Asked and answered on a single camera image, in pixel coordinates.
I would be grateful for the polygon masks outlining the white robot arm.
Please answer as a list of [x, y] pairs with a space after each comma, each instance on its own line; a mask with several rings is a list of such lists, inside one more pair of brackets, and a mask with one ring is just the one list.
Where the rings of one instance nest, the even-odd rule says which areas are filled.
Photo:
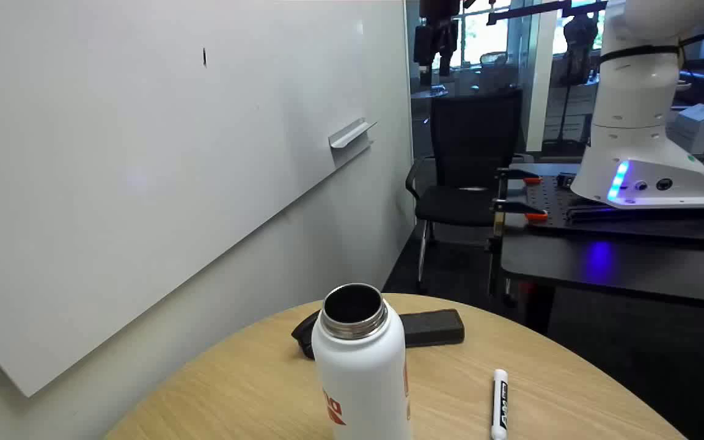
[[667, 137], [704, 0], [607, 0], [591, 138], [569, 186], [613, 209], [704, 209], [704, 163]]

